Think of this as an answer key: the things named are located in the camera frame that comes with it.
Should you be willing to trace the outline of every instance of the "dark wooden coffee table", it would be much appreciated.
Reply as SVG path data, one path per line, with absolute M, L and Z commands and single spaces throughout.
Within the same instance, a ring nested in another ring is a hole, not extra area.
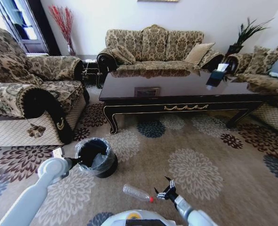
M 232 128 L 276 95 L 256 92 L 253 86 L 234 77 L 225 76 L 219 81 L 210 75 L 181 70 L 109 73 L 99 100 L 105 102 L 103 112 L 111 134 L 118 131 L 116 114 L 239 110 L 226 125 Z

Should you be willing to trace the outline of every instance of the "water bottle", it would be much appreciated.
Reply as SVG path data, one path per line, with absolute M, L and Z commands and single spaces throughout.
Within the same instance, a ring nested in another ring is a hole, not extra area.
M 130 196 L 133 196 L 141 201 L 146 201 L 146 202 L 150 202 L 150 203 L 152 203 L 154 201 L 154 198 L 152 196 L 149 196 L 148 193 L 146 193 L 138 188 L 135 188 L 131 185 L 128 185 L 128 184 L 125 184 L 123 186 L 123 192 Z

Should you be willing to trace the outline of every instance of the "plastic bag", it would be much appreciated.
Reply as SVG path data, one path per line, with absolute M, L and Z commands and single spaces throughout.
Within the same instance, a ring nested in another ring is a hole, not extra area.
M 97 175 L 106 172 L 114 163 L 114 153 L 103 138 L 84 139 L 75 146 L 75 158 L 81 158 L 80 170 Z

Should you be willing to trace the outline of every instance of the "trash bin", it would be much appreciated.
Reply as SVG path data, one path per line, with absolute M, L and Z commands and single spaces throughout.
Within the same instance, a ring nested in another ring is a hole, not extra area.
M 75 146 L 75 151 L 75 158 L 81 160 L 80 169 L 98 178 L 107 178 L 117 169 L 117 156 L 103 138 L 84 139 Z

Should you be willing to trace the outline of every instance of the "armchair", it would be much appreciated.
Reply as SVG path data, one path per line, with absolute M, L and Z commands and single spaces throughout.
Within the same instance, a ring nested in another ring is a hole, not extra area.
M 0 29 L 0 146 L 62 145 L 89 94 L 82 62 L 70 56 L 26 56 Z
M 258 72 L 263 71 L 263 68 L 271 68 L 271 66 L 269 66 L 269 62 L 272 61 L 273 57 L 266 59 L 266 56 L 268 55 L 269 51 L 272 50 L 266 48 L 256 49 L 261 49 L 261 51 L 264 51 L 265 54 L 260 54 L 257 57 L 254 57 L 257 54 L 253 53 L 229 55 L 226 61 L 231 65 L 231 73 L 233 73 L 237 79 L 248 82 L 249 87 L 253 87 L 252 91 L 269 90 L 278 93 L 278 78 L 269 76 L 267 74 L 268 72 L 256 74 L 251 73 L 249 70 L 250 63 L 252 64 L 252 67 L 261 69 L 256 70 Z M 273 52 L 275 52 L 278 56 L 278 46 L 275 48 L 275 50 L 273 50 Z M 278 96 L 270 100 L 268 103 L 265 103 L 263 106 L 253 112 L 252 115 L 278 130 Z

